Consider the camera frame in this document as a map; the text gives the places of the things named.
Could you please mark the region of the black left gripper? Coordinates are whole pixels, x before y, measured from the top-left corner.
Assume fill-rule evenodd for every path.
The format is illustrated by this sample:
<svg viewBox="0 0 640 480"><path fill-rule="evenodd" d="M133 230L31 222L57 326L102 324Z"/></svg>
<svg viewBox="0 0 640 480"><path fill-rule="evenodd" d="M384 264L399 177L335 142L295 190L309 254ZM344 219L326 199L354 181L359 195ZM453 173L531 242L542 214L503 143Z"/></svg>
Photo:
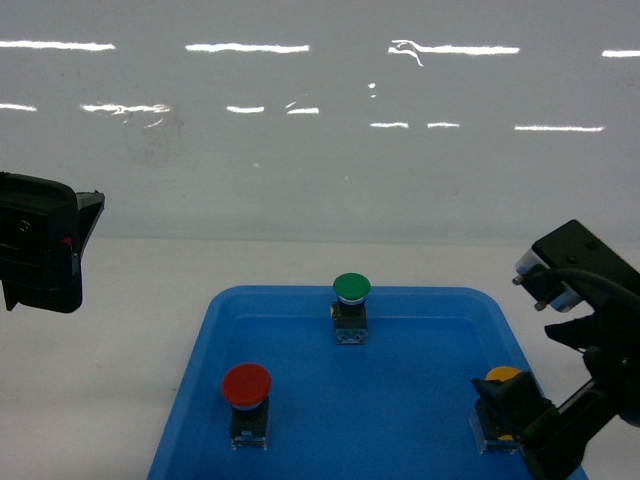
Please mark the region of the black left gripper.
<svg viewBox="0 0 640 480"><path fill-rule="evenodd" d="M5 307L72 313L82 305L81 260L105 195L1 174L1 286Z"/></svg>

